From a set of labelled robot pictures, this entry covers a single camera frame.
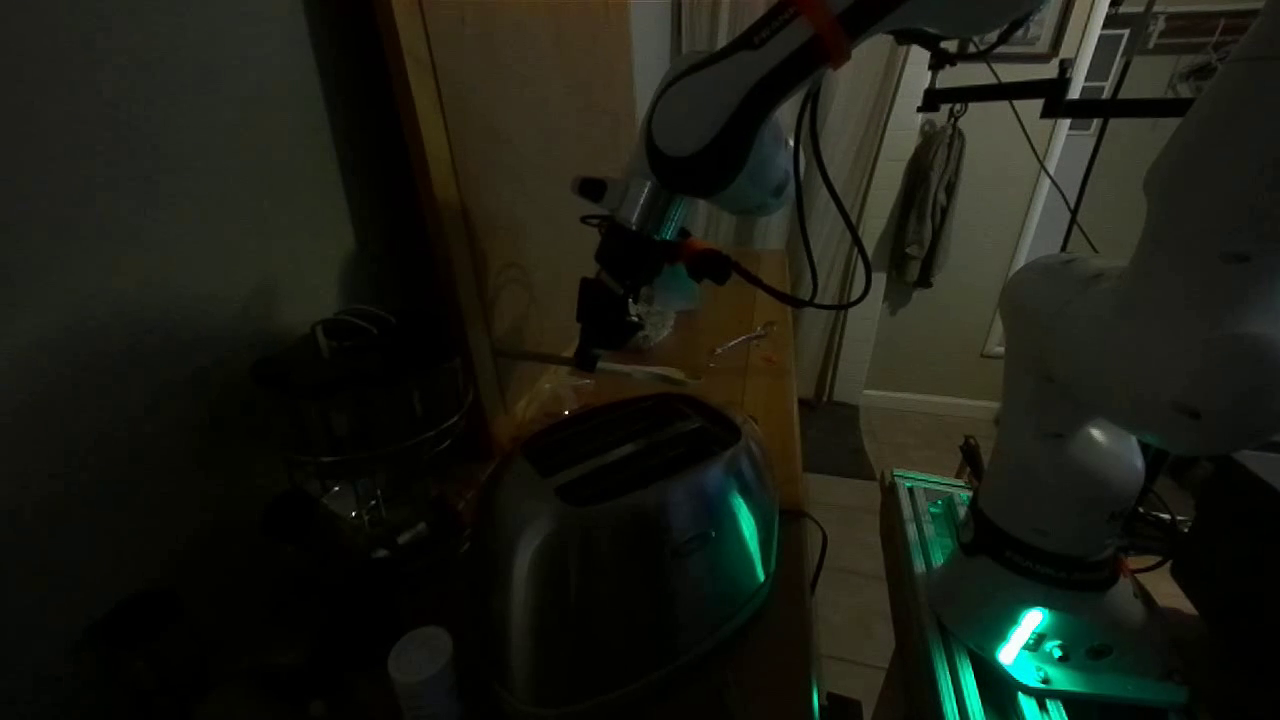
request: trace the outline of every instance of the white container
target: white container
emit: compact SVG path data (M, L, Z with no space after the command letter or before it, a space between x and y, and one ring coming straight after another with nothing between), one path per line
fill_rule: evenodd
M386 656L398 720L459 720L453 690L453 634L423 622L397 638Z

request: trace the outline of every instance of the stainless steel toaster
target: stainless steel toaster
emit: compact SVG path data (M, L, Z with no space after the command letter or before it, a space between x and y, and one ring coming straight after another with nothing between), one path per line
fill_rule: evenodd
M760 446L721 406L639 396L569 415L480 494L480 663L512 716L629 705L757 617L775 537Z

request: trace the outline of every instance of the white robotic arm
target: white robotic arm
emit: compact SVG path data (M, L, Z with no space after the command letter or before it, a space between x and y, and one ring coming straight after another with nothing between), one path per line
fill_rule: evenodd
M657 188L734 211L768 211L787 195L768 115L827 50L800 4L811 0L775 4L661 87L643 136ZM981 36L1034 4L831 0L827 14L848 40ZM962 649L1026 688L1131 705L1183 694L1166 681L1145 594L1118 570L1123 521L1145 485L1135 439L1227 453L1280 426L1276 126L1280 4L1256 20L1155 160L1135 260L1101 269L1051 255L1003 289L998 439L971 506L971 542L938 575L937 612ZM1014 612L1041 634L1055 631L1034 663L1009 653Z

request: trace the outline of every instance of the hanging cloth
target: hanging cloth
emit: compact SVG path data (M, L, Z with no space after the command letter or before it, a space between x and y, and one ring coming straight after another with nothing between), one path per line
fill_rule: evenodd
M881 236L881 250L888 250L881 255L881 269L888 269L888 312L901 312L914 289L933 289L938 270L962 165L958 115L962 108L951 108L945 124L918 124L918 145Z

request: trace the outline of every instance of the robotic arm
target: robotic arm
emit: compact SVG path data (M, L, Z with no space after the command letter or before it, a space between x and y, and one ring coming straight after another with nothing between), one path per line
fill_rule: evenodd
M583 352L639 330L635 300L670 260L682 198L772 211L787 198L785 136L768 126L821 64L862 36L981 36L1041 0L787 0L728 47L668 74L643 160L608 195ZM1140 443L1227 453L1280 426L1280 4L1198 94L1146 174L1145 243L1129 269L1072 255L1003 289L1009 380L971 539L937 579L951 634L1024 688L1176 705L1152 612L1118 570L1140 494ZM1009 612L1055 628L1034 663L1009 656Z
M575 365L643 338L647 290L678 260L687 198L734 217L775 211L792 192L787 138L772 113L848 45L866 36L951 40L1009 26L1041 0L779 0L721 50L670 71L643 119L635 166L588 181L579 195L604 204L594 274L579 283Z

